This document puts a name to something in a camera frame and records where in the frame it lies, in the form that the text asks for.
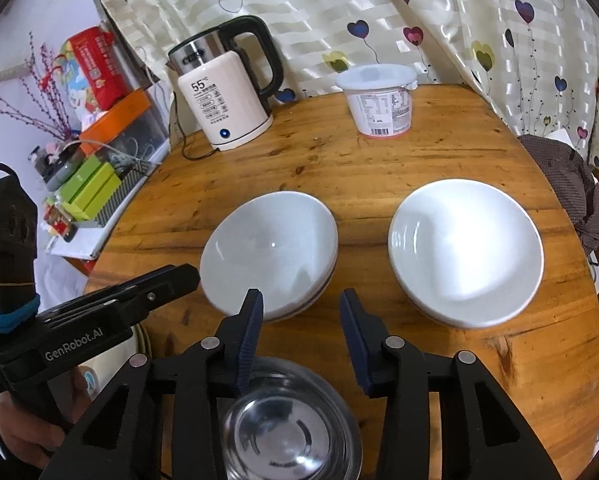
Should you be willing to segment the person's left hand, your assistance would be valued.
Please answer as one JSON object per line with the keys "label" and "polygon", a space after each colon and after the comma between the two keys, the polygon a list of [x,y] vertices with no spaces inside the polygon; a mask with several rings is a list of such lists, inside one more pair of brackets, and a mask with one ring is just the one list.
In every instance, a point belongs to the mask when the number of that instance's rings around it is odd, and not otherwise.
{"label": "person's left hand", "polygon": [[[70,403],[67,420],[71,424],[78,422],[91,404],[86,379],[78,368],[70,372]],[[0,394],[0,436],[6,448],[24,463],[43,469],[50,461],[48,453],[62,445],[65,432],[29,413],[11,396],[11,393]]]}

